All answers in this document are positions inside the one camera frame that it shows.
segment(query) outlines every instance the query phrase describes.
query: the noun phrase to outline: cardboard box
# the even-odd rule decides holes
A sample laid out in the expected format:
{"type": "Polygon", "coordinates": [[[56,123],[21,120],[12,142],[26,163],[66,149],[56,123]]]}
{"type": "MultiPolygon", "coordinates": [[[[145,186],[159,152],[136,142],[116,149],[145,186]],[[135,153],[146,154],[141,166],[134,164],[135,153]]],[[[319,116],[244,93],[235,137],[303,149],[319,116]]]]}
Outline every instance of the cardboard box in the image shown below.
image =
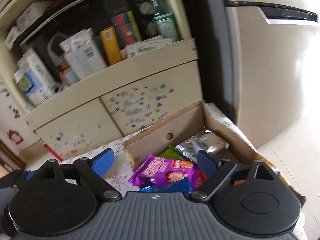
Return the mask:
{"type": "MultiPolygon", "coordinates": [[[[197,102],[170,115],[162,121],[150,126],[124,143],[126,157],[134,170],[146,160],[149,153],[157,156],[163,153],[169,145],[177,145],[204,127],[214,131],[217,135],[230,143],[229,150],[243,164],[252,164],[255,159],[264,160],[275,172],[279,173],[275,166],[263,158],[251,147],[251,143],[239,130],[236,133],[230,127],[238,128],[229,121],[223,124],[220,120],[211,116],[208,105],[197,102]]],[[[300,200],[301,206],[306,201],[305,196],[297,193],[283,176],[282,181],[293,191],[300,200]]]]}

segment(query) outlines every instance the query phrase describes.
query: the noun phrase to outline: cabinet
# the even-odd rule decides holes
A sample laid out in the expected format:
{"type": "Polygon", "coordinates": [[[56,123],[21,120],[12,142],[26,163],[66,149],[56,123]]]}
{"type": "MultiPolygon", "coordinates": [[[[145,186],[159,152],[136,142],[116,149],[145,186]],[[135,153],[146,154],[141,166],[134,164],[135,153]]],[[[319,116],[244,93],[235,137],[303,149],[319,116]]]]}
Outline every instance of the cabinet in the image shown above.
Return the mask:
{"type": "Polygon", "coordinates": [[[37,133],[64,159],[122,137],[99,99],[60,116],[37,133]]]}
{"type": "MultiPolygon", "coordinates": [[[[27,100],[12,79],[19,58],[4,48],[3,41],[16,16],[33,1],[13,0],[0,14],[0,75],[24,109],[27,100]]],[[[182,0],[168,2],[183,40],[114,64],[26,113],[29,128],[60,156],[90,151],[202,99],[198,55],[182,0]],[[133,101],[142,104],[143,111],[136,113],[133,101]],[[118,102],[129,105],[118,111],[118,102]]]]}

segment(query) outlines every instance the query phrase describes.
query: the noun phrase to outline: purple snack bag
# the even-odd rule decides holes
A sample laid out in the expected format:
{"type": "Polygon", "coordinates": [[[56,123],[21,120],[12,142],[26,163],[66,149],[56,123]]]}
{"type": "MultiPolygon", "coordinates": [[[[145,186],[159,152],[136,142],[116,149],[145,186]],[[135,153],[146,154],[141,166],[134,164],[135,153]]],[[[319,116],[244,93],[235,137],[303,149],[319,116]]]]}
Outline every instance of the purple snack bag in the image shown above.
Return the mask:
{"type": "Polygon", "coordinates": [[[170,160],[149,154],[147,160],[129,179],[134,186],[169,186],[174,182],[188,178],[192,189],[199,187],[205,176],[193,162],[170,160]]]}

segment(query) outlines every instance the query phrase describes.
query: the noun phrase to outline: metal screw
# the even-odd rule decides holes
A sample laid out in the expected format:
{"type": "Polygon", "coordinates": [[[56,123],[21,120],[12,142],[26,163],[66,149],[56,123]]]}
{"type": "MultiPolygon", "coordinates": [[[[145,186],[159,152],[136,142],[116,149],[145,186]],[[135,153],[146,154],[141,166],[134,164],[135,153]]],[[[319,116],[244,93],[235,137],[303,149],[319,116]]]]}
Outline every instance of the metal screw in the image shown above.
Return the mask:
{"type": "Polygon", "coordinates": [[[207,196],[208,196],[207,193],[205,193],[203,191],[194,191],[191,193],[191,197],[193,197],[195,199],[204,199],[207,196]]]}
{"type": "Polygon", "coordinates": [[[108,199],[115,199],[120,196],[119,192],[115,190],[108,190],[103,193],[103,196],[108,199]]]}

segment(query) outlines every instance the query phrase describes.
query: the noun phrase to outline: gray gripper base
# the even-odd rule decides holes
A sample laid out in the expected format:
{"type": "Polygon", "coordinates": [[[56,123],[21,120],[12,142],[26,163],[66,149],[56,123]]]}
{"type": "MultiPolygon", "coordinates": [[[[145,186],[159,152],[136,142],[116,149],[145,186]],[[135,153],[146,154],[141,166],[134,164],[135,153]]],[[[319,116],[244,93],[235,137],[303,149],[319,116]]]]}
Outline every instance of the gray gripper base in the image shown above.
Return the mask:
{"type": "MultiPolygon", "coordinates": [[[[206,204],[193,203],[183,193],[128,192],[115,203],[104,203],[84,226],[55,237],[24,233],[14,240],[255,240],[223,226],[206,204]]],[[[292,234],[267,238],[297,240],[292,234]]]]}

